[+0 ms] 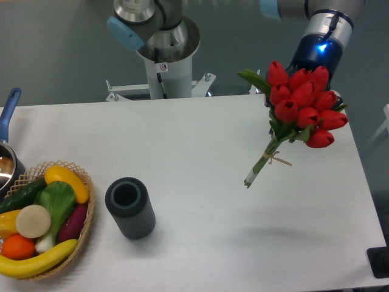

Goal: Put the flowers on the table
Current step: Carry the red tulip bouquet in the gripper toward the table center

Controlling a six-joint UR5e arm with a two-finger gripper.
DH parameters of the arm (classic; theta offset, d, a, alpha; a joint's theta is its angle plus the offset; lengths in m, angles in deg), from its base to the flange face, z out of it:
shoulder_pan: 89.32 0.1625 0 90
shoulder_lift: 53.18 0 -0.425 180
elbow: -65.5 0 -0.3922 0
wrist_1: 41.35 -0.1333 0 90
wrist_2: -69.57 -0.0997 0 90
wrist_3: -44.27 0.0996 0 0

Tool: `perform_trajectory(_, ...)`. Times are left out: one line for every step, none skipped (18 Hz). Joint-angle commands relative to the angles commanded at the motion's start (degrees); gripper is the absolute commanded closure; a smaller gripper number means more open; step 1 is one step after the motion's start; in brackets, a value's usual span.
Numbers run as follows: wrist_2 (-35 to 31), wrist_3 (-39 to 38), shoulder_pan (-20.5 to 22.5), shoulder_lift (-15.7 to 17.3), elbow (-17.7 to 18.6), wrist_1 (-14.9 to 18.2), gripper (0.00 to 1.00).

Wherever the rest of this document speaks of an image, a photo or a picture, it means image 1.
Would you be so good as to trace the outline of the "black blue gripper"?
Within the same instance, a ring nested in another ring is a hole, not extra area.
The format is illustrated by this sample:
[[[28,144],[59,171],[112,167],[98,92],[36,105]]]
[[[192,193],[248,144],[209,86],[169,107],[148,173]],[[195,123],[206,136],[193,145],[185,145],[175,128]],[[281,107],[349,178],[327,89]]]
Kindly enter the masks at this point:
[[[291,94],[298,91],[307,95],[306,89],[310,88],[311,96],[316,97],[330,89],[332,76],[342,55],[343,49],[337,40],[309,34],[301,39],[287,68],[277,60],[271,62],[266,81],[271,86],[289,88]]]

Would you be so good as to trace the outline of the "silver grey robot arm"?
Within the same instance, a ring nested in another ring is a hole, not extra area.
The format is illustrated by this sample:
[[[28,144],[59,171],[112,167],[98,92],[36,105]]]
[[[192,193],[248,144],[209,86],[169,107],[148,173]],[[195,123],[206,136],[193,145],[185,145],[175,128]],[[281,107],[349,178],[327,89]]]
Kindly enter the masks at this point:
[[[264,16],[273,19],[306,18],[307,29],[287,68],[319,66],[333,74],[360,15],[363,1],[261,1]],[[110,101],[127,94],[149,92],[152,99],[205,97],[215,81],[207,73],[192,79],[192,57],[200,34],[197,25],[182,14],[180,1],[115,1],[107,28],[123,47],[137,52],[145,62],[145,85],[109,87]]]

